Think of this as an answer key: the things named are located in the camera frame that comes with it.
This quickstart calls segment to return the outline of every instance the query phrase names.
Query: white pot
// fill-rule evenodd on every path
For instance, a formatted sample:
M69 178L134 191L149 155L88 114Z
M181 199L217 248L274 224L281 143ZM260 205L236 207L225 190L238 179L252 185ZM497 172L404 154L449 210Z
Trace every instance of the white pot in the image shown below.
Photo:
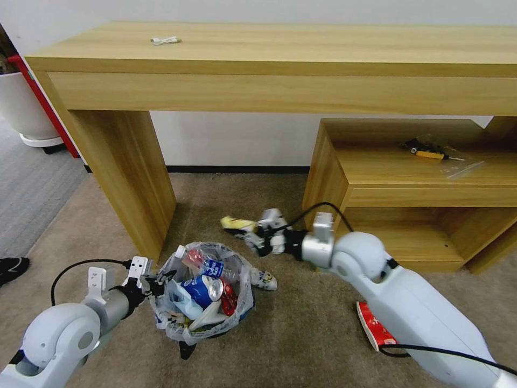
M0 114L31 147L62 143L21 73L0 75Z

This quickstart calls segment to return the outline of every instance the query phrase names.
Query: black shoe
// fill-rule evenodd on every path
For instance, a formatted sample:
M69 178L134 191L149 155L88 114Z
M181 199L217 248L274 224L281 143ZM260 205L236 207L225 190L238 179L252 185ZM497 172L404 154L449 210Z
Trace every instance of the black shoe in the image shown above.
M28 267L28 258L0 259L0 287L25 273Z

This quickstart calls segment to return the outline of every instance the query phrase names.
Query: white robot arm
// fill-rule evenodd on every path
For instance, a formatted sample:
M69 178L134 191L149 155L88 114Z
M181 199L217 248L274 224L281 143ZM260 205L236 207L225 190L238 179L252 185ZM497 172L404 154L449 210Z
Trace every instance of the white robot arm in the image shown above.
M317 213L313 234L294 231L292 224L278 209L268 209L256 233L241 237L261 256L291 253L350 283L399 344L452 350L495 364L478 328L423 277L400 266L377 237L351 232L334 244L330 213ZM407 352L431 375L459 388L517 387L514 375L472 359L409 348Z
M145 299L141 276L152 261L134 257L129 274L115 287L114 269L90 267L88 295L81 303L46 309L29 325L22 347L0 373L0 388L64 387L109 332Z

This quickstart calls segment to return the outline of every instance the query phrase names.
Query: white charging cable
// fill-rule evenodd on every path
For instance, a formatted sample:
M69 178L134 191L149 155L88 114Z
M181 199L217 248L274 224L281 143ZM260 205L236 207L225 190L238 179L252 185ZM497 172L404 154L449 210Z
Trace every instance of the white charging cable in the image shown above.
M169 38L163 38L163 39L162 38L151 38L151 42L155 46L159 46L164 43L180 43L181 39L179 39L178 37L169 37Z

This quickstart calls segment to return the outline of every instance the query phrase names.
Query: clear plastic bag on shelf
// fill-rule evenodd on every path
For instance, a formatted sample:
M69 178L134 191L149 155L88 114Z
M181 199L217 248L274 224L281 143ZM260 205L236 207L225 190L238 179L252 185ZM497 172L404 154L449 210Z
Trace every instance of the clear plastic bag on shelf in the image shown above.
M443 175L451 180L459 179L485 164L485 161L478 160L469 153L458 151L431 134L412 138L402 146L416 156L435 159Z

